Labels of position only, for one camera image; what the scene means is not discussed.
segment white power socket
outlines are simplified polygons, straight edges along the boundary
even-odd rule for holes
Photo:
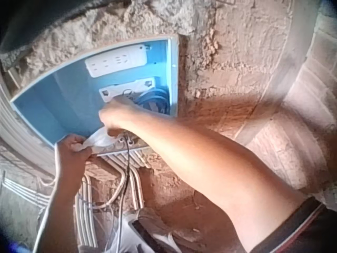
[[[85,60],[91,77],[144,66],[146,63],[146,47],[143,44],[118,48]]]
[[[155,79],[145,78],[139,79],[131,83],[123,83],[119,85],[112,85],[99,89],[100,95],[105,103],[118,95],[124,95],[131,100],[135,100],[143,92],[155,87]]]

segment wall-mounted distribution box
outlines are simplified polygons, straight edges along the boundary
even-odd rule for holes
[[[102,127],[98,111],[107,97],[123,92],[165,90],[169,114],[176,116],[178,57],[177,35],[117,43],[44,73],[13,97],[12,106],[50,146],[69,133],[90,136]]]

